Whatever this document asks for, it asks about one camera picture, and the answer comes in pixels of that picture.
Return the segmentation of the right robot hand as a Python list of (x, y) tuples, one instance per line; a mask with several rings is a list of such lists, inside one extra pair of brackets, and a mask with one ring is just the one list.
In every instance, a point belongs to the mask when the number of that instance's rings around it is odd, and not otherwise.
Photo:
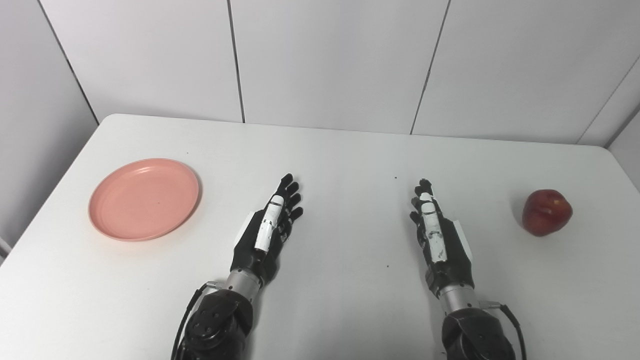
[(414, 187), (411, 204), (414, 210), (409, 217), (416, 226), (416, 239), (427, 265), (429, 291), (439, 297), (450, 286), (474, 289), (471, 257), (456, 224), (444, 216), (427, 178), (421, 178)]

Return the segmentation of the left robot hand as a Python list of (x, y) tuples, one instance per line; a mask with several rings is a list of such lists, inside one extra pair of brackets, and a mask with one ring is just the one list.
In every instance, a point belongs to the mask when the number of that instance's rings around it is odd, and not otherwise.
[(282, 248), (304, 214), (299, 189), (293, 174), (284, 175), (266, 205), (249, 215), (234, 247), (231, 271), (251, 272), (261, 287), (272, 282)]

